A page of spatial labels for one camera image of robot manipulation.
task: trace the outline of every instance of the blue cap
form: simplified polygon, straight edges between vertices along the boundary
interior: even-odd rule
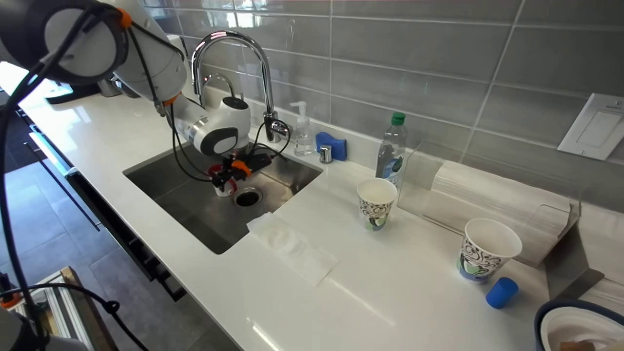
[[[518,285],[508,280],[508,278],[501,278],[485,295],[485,301],[489,307],[493,309],[503,309],[508,305],[508,301],[518,293]]]

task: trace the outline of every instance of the sink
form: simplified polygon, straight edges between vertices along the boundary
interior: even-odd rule
[[[220,163],[191,147],[183,149],[198,170]],[[224,254],[247,235],[247,223],[278,209],[304,190],[319,170],[276,157],[270,166],[237,182],[235,194],[218,198],[212,184],[187,178],[173,153],[163,153],[124,172],[124,176],[185,227],[210,252]]]

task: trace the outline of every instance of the faucet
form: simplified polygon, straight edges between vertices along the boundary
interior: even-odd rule
[[[269,59],[265,55],[265,51],[257,46],[257,42],[253,42],[251,38],[243,36],[243,34],[235,34],[235,32],[210,32],[206,38],[202,38],[198,42],[198,46],[192,49],[191,55],[191,81],[192,81],[192,92],[198,94],[200,92],[200,75],[198,75],[198,67],[200,67],[200,57],[202,53],[206,53],[214,44],[218,42],[233,42],[233,44],[241,44],[243,48],[251,49],[253,55],[259,61],[259,69],[261,69],[261,87],[265,90],[265,131],[267,131],[267,139],[272,141],[272,133],[278,137],[286,137],[288,127],[286,124],[276,120],[276,112],[272,110],[272,87],[270,87],[270,71],[269,71]]]

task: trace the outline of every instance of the white paper cup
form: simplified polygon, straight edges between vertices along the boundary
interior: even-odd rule
[[[522,252],[518,235],[499,221],[471,219],[464,235],[458,270],[465,280],[487,280]]]
[[[368,231],[386,227],[397,190],[387,180],[368,180],[356,186],[360,223]]]

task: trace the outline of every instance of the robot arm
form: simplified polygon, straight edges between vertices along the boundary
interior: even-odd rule
[[[114,73],[142,98],[153,102],[159,116],[175,124],[177,133],[202,155],[222,155],[245,147],[245,114],[212,114],[189,102],[179,90],[187,69],[183,53],[167,44],[159,26],[136,0],[0,0],[0,38],[19,67],[31,69],[58,51],[75,20],[99,7],[66,55],[46,79],[89,85]]]

